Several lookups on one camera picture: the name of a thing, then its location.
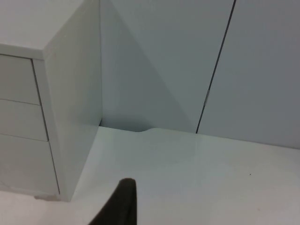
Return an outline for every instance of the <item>drawer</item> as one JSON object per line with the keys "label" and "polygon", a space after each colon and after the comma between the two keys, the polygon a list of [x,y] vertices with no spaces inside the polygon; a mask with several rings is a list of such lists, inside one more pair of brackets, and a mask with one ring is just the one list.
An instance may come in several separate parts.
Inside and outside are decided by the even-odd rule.
{"label": "drawer", "polygon": [[0,55],[0,99],[40,104],[31,60]]}
{"label": "drawer", "polygon": [[48,141],[41,106],[0,100],[0,134]]}
{"label": "drawer", "polygon": [[49,143],[0,135],[0,189],[58,194]]}

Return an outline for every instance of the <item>white wall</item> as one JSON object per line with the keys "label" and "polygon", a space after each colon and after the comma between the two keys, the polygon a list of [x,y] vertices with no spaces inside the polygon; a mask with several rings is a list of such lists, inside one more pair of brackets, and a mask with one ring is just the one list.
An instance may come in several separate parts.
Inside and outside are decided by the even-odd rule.
{"label": "white wall", "polygon": [[195,132],[233,0],[101,0],[102,125]]}
{"label": "white wall", "polygon": [[199,133],[300,148],[299,11],[237,1]]}

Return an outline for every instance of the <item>white cabinet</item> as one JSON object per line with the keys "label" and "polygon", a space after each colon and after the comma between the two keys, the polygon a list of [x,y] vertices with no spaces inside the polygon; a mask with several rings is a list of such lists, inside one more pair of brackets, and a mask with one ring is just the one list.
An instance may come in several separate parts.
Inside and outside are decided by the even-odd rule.
{"label": "white cabinet", "polygon": [[300,148],[299,10],[237,1],[199,133]]}
{"label": "white cabinet", "polygon": [[69,201],[101,120],[99,0],[0,2],[0,189]]}

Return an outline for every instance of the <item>black object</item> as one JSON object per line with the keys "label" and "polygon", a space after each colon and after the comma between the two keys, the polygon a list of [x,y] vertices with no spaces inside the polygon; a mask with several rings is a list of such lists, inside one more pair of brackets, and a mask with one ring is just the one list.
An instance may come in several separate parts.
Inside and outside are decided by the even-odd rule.
{"label": "black object", "polygon": [[120,180],[112,196],[90,225],[136,225],[137,200],[134,179]]}

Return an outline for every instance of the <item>white drawer unit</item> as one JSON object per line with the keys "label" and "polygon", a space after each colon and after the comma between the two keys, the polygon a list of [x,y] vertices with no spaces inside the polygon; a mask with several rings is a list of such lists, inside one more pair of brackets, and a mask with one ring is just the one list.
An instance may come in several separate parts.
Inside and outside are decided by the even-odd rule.
{"label": "white drawer unit", "polygon": [[99,6],[0,1],[0,190],[71,200],[102,116]]}
{"label": "white drawer unit", "polygon": [[48,141],[41,106],[0,99],[0,134]]}
{"label": "white drawer unit", "polygon": [[0,55],[0,99],[39,105],[30,59]]}

